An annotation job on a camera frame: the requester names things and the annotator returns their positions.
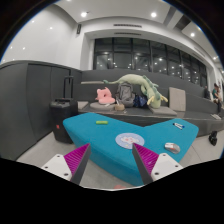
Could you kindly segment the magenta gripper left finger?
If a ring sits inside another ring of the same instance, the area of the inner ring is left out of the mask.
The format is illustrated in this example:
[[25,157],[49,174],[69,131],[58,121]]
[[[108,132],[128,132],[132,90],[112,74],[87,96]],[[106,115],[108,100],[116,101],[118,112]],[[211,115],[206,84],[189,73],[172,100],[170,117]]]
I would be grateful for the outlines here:
[[90,144],[85,144],[66,155],[56,154],[42,166],[42,169],[79,185],[90,154]]

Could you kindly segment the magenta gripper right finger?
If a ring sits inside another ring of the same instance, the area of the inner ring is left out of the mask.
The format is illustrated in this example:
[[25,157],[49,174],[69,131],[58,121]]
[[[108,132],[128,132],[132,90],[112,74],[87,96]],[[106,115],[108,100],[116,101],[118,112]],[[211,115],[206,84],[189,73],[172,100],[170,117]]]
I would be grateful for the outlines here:
[[136,143],[132,145],[132,153],[144,185],[182,169],[167,153],[157,154]]

